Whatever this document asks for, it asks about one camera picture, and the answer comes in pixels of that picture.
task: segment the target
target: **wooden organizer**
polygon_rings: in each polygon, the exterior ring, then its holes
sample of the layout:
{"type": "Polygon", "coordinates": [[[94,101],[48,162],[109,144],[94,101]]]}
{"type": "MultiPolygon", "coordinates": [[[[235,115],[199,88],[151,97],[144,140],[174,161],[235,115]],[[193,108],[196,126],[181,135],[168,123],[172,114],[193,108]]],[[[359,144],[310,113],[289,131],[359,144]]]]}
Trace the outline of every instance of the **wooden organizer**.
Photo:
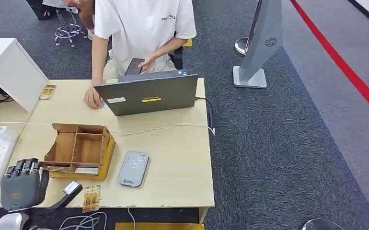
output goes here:
{"type": "Polygon", "coordinates": [[[50,176],[105,180],[115,148],[107,127],[80,124],[52,124],[52,127],[58,136],[43,161],[50,176]],[[83,168],[92,173],[82,173],[79,169],[83,168]]]}

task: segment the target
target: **yellow sticker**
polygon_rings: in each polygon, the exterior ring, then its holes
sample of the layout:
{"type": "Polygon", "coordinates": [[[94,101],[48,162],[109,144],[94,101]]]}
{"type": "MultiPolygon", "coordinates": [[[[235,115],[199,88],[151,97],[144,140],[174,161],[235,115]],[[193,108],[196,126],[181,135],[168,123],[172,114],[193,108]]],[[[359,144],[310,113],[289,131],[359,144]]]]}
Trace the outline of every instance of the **yellow sticker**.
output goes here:
{"type": "Polygon", "coordinates": [[[162,100],[162,98],[152,98],[152,99],[142,100],[142,102],[156,102],[156,101],[160,101],[160,100],[162,100]]]}
{"type": "Polygon", "coordinates": [[[191,38],[188,39],[187,42],[183,46],[192,47],[193,46],[192,39],[191,38]]]}

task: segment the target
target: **table leg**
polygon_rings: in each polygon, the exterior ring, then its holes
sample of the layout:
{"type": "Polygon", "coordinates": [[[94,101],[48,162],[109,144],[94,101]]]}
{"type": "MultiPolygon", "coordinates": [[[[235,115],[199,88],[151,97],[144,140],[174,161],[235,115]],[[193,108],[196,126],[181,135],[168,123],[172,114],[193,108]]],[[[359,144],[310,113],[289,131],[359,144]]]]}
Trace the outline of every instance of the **table leg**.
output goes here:
{"type": "Polygon", "coordinates": [[[206,218],[207,215],[207,211],[208,211],[208,207],[199,207],[198,208],[198,219],[199,219],[199,223],[202,224],[204,222],[204,218],[206,218]]]}

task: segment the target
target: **gray device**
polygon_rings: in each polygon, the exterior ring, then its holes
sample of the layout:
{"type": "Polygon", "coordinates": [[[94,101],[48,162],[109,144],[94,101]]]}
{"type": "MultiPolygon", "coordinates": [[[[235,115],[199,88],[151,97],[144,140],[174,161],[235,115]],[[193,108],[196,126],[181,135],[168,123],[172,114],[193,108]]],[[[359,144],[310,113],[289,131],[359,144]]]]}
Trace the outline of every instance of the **gray device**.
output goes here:
{"type": "Polygon", "coordinates": [[[121,76],[118,83],[94,88],[111,111],[122,116],[193,107],[197,79],[183,69],[121,76]]]}
{"type": "Polygon", "coordinates": [[[235,43],[236,51],[245,58],[240,66],[232,69],[234,86],[265,89],[266,77],[261,67],[282,43],[281,1],[259,0],[249,37],[235,43]]]}
{"type": "Polygon", "coordinates": [[[122,163],[117,181],[122,185],[138,187],[142,183],[149,161],[148,154],[144,152],[128,151],[122,163]]]}

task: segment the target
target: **chrome stool base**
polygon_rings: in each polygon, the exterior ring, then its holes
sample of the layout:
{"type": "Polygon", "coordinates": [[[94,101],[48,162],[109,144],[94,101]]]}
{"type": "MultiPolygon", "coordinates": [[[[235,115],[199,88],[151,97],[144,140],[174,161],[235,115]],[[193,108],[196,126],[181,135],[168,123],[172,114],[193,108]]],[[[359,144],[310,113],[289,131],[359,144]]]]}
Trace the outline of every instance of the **chrome stool base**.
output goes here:
{"type": "Polygon", "coordinates": [[[311,219],[302,228],[302,230],[343,230],[336,223],[326,219],[311,219]]]}
{"type": "Polygon", "coordinates": [[[69,11],[69,13],[71,15],[71,18],[73,19],[73,23],[66,24],[66,21],[62,15],[62,11],[56,10],[56,14],[58,15],[58,18],[60,19],[60,21],[62,22],[62,26],[59,27],[55,31],[55,45],[56,46],[60,45],[60,42],[58,41],[59,38],[68,39],[69,42],[71,43],[71,47],[76,47],[76,44],[73,42],[72,37],[75,37],[79,34],[83,34],[84,38],[87,38],[87,35],[85,35],[85,33],[81,30],[81,27],[77,25],[77,22],[73,16],[73,13],[71,11],[69,11]]]}

